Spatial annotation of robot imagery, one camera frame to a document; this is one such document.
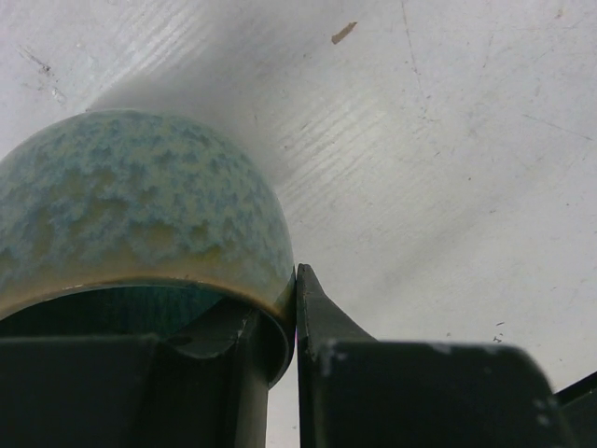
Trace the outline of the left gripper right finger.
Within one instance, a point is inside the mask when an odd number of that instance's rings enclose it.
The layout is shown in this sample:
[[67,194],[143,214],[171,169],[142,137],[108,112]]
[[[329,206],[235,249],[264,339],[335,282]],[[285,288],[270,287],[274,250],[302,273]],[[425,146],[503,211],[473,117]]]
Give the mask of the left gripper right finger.
[[304,447],[592,447],[596,378],[554,392],[519,347],[381,342],[298,267]]

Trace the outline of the green speckled mug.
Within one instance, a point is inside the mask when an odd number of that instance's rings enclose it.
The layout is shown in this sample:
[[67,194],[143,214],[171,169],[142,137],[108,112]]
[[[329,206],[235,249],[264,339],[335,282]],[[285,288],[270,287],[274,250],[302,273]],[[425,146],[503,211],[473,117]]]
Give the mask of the green speckled mug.
[[246,153],[191,119],[80,114],[1,161],[1,315],[114,295],[107,329],[172,334],[218,299],[267,318],[268,380],[294,348],[296,281],[282,207]]

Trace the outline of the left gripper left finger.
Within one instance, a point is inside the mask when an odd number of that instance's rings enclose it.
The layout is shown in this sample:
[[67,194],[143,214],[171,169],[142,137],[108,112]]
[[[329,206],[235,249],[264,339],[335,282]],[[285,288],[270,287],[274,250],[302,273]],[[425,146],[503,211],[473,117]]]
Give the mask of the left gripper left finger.
[[5,447],[261,447],[259,311],[223,301],[181,333],[5,338]]

